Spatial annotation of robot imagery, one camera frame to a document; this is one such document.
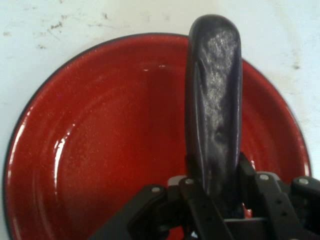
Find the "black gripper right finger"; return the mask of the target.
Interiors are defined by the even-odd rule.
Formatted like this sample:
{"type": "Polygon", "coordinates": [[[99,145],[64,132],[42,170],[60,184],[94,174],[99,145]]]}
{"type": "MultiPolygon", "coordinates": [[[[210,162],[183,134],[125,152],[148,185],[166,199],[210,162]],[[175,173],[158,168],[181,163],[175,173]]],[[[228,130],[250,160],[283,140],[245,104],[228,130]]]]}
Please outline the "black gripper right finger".
{"type": "Polygon", "coordinates": [[[238,162],[242,202],[252,217],[236,224],[238,240],[318,240],[320,182],[300,176],[290,184],[275,173],[256,171],[242,153],[238,162]]]}

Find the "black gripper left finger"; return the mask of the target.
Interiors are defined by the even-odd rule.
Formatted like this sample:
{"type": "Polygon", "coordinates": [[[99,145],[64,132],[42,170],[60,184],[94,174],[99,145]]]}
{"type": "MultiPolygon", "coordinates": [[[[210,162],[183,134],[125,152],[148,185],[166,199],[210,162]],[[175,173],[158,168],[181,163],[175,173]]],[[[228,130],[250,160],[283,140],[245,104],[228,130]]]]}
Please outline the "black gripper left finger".
{"type": "Polygon", "coordinates": [[[146,185],[89,238],[165,240],[171,229],[181,227],[185,240],[193,233],[198,240],[232,240],[221,200],[213,201],[193,176],[168,187],[146,185]]]}

